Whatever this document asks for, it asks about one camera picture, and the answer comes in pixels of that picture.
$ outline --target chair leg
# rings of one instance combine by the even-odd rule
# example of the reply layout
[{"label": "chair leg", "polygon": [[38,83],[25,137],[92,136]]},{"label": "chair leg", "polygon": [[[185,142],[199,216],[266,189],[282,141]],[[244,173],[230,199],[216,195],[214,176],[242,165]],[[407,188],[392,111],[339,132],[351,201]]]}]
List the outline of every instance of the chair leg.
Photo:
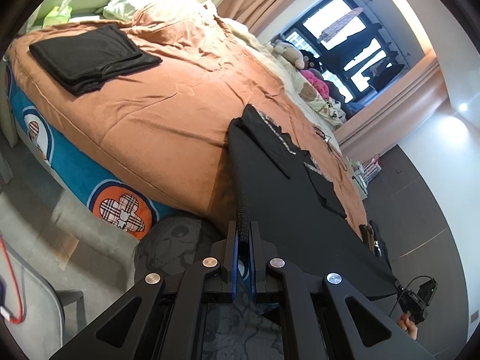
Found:
[{"label": "chair leg", "polygon": [[77,302],[77,326],[78,331],[87,326],[85,301],[83,300],[83,291],[77,289],[55,291],[63,307]]}]

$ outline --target green tissue package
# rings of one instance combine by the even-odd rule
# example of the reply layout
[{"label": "green tissue package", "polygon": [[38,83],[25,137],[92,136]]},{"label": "green tissue package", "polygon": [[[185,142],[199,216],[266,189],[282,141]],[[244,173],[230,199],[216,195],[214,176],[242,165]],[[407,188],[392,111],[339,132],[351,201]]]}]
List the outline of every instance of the green tissue package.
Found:
[{"label": "green tissue package", "polygon": [[63,0],[59,7],[54,7],[43,19],[42,28],[55,24],[68,23],[72,10],[72,7],[69,6],[71,1],[72,0]]}]

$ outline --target folded black clothing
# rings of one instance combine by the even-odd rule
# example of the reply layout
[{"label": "folded black clothing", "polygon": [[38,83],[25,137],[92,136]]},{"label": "folded black clothing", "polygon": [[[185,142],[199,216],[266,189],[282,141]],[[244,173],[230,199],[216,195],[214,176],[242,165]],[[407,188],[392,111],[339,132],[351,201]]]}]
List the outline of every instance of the folded black clothing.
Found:
[{"label": "folded black clothing", "polygon": [[370,300],[397,293],[392,271],[352,231],[308,151],[250,104],[231,121],[228,140],[240,241],[248,242],[255,221],[262,241],[304,272],[338,273]]},{"label": "folded black clothing", "polygon": [[80,35],[41,40],[29,49],[40,66],[76,96],[99,90],[111,78],[162,62],[140,50],[114,24]]}]

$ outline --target pink plush toy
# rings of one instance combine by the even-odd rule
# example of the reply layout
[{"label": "pink plush toy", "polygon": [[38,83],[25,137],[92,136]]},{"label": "pink plush toy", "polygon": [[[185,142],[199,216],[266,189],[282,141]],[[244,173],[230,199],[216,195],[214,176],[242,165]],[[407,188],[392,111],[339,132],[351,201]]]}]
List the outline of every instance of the pink plush toy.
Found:
[{"label": "pink plush toy", "polygon": [[328,85],[324,83],[321,79],[317,78],[315,74],[313,74],[309,70],[300,70],[302,76],[304,76],[311,85],[320,93],[320,96],[324,100],[328,100],[330,98],[330,93],[328,91]]}]

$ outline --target hand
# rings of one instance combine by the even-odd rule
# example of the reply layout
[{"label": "hand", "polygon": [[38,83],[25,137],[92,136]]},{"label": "hand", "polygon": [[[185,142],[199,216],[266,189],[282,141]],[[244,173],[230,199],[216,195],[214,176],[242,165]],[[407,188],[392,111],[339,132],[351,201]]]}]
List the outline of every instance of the hand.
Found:
[{"label": "hand", "polygon": [[397,321],[397,325],[400,326],[404,331],[406,331],[410,337],[414,340],[417,339],[417,326],[409,319],[408,314],[403,313],[400,316],[400,319]]}]

